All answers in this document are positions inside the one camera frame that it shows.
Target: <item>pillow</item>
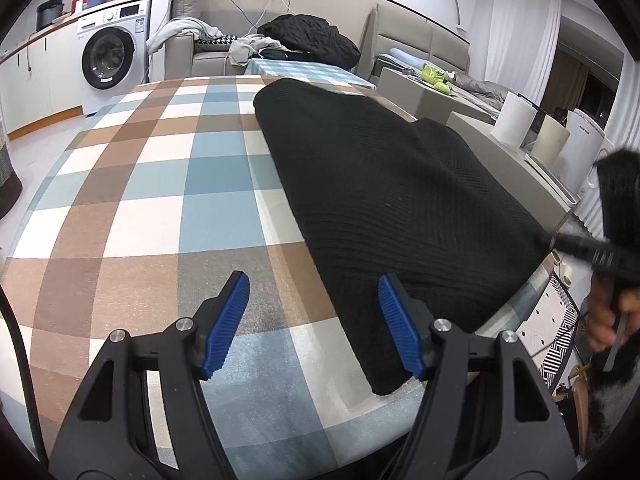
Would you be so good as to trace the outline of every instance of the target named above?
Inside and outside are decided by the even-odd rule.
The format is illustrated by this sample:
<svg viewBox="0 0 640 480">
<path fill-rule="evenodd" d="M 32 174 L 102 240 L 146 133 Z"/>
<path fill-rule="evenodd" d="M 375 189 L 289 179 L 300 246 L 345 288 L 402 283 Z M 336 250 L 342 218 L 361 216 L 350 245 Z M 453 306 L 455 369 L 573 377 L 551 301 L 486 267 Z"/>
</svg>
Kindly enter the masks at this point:
<svg viewBox="0 0 640 480">
<path fill-rule="evenodd" d="M 235 40 L 237 40 L 237 36 L 220 36 L 219 38 L 214 38 L 213 40 L 194 40 L 193 41 L 193 53 L 197 54 L 199 52 L 226 52 L 229 50 L 229 45 Z"/>
<path fill-rule="evenodd" d="M 199 18 L 200 9 L 196 0 L 174 0 L 171 7 L 172 18 L 178 16 L 188 16 L 189 18 Z"/>
<path fill-rule="evenodd" d="M 422 70 L 422 67 L 425 65 L 433 66 L 438 70 L 442 70 L 439 66 L 432 63 L 431 61 L 412 56 L 411 54 L 408 54 L 407 52 L 405 52 L 404 50 L 400 50 L 399 48 L 392 48 L 389 51 L 389 54 L 391 54 L 396 59 L 399 59 L 403 63 L 407 63 L 407 65 L 417 68 L 418 70 Z"/>
</svg>

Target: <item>black sweater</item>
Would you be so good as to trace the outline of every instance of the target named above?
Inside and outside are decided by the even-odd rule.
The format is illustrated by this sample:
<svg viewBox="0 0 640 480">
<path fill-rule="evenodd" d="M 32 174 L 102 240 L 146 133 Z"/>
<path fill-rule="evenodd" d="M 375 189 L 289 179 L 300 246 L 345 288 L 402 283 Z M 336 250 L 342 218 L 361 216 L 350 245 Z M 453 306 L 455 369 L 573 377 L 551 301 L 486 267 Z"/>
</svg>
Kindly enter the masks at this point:
<svg viewBox="0 0 640 480">
<path fill-rule="evenodd" d="M 408 379 L 378 304 L 395 271 L 436 317 L 471 332 L 545 256 L 542 228 L 450 128 L 292 79 L 255 113 L 300 231 L 375 393 Z"/>
</svg>

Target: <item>control panel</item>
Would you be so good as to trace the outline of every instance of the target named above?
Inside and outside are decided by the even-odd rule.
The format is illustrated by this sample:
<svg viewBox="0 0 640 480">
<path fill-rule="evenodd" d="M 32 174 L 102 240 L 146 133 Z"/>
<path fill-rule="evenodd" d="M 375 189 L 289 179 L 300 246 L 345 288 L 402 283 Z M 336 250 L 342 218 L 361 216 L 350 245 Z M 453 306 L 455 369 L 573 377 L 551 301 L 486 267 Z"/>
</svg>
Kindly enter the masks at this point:
<svg viewBox="0 0 640 480">
<path fill-rule="evenodd" d="M 119 4 L 118 6 L 90 12 L 78 20 L 78 34 L 107 23 L 116 23 L 135 16 L 145 16 L 149 3 L 149 0 L 137 0 L 128 4 Z"/>
</svg>

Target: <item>black and white striped rug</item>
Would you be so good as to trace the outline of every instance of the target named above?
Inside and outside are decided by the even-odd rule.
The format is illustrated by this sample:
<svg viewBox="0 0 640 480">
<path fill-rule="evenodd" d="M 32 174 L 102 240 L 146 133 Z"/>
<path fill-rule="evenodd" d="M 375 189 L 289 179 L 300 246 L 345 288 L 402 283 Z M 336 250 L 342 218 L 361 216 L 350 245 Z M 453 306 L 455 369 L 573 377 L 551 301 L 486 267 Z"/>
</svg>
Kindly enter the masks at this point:
<svg viewBox="0 0 640 480">
<path fill-rule="evenodd" d="M 547 386 L 554 384 L 578 321 L 578 309 L 554 273 L 535 310 L 518 329 Z"/>
</svg>

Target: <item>white appliance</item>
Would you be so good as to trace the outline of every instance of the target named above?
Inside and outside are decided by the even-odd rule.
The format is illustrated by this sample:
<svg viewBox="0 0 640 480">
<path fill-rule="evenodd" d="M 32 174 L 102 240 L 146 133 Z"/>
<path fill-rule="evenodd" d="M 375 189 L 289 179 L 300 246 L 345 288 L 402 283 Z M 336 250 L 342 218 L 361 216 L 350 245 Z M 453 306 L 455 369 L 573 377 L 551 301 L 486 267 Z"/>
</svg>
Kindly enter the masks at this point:
<svg viewBox="0 0 640 480">
<path fill-rule="evenodd" d="M 86 115 L 145 82 L 150 10 L 150 0 L 136 0 L 101 8 L 78 20 Z"/>
<path fill-rule="evenodd" d="M 567 113 L 566 129 L 570 133 L 569 140 L 551 171 L 569 191 L 578 194 L 600 151 L 604 131 L 578 108 Z"/>
</svg>

